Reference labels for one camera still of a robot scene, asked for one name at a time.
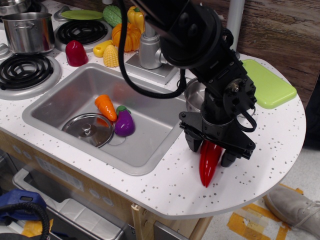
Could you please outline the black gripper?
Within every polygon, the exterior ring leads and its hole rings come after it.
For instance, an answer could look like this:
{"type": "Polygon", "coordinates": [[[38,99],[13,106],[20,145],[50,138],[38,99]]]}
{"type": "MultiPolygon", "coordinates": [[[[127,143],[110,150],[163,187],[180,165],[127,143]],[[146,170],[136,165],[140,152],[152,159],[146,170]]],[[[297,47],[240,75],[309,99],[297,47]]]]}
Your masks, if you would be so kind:
{"type": "Polygon", "coordinates": [[[250,159],[255,143],[232,120],[226,124],[213,124],[200,112],[183,111],[179,114],[180,127],[185,133],[191,151],[197,152],[204,140],[225,149],[220,165],[230,167],[236,158],[250,159]]]}

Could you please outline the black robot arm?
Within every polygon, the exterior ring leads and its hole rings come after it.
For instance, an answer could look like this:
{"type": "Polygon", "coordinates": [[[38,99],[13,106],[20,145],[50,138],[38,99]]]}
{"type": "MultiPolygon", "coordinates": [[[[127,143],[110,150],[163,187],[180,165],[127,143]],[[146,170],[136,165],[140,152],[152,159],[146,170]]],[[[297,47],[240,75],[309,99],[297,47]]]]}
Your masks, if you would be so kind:
{"type": "Polygon", "coordinates": [[[255,85],[230,44],[218,14],[190,0],[137,0],[146,21],[160,35],[160,49],[173,66],[190,70],[205,85],[200,112],[179,114],[192,151],[204,140],[224,149],[223,167],[249,159],[256,147],[247,133],[256,129],[255,85]]]}

